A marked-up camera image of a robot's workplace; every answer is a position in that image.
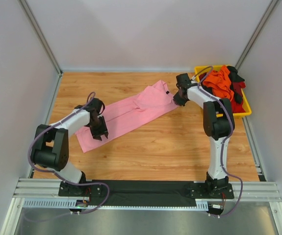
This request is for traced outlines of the pink t shirt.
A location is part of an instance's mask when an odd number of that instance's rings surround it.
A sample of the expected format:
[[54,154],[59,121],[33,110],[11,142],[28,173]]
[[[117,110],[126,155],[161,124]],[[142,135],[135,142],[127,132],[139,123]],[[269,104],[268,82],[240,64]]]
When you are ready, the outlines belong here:
[[107,105],[103,117],[108,129],[108,137],[101,141],[92,137],[88,127],[76,132],[79,145],[84,153],[96,149],[142,125],[174,110],[177,105],[167,84],[159,80],[147,86],[141,93]]

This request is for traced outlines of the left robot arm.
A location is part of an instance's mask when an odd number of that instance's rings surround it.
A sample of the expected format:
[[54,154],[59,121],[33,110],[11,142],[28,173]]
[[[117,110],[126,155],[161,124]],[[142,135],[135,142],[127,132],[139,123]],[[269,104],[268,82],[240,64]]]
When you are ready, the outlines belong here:
[[104,103],[90,98],[85,105],[78,105],[64,119],[51,125],[37,127],[35,138],[28,151],[28,161],[38,171],[48,171],[62,179],[58,195],[89,197],[91,187],[87,186],[85,173],[69,161],[69,137],[81,127],[89,128],[93,139],[101,141],[108,137],[104,117]]

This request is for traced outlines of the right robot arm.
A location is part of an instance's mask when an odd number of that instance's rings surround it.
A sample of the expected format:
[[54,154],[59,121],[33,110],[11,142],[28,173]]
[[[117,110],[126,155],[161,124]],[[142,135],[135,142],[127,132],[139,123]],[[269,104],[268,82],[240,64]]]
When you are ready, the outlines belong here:
[[189,183],[186,191],[192,198],[233,199],[227,173],[227,151],[235,124],[231,102],[208,93],[197,81],[183,73],[176,76],[175,104],[184,106],[192,101],[203,109],[203,128],[210,141],[210,165],[203,183]]

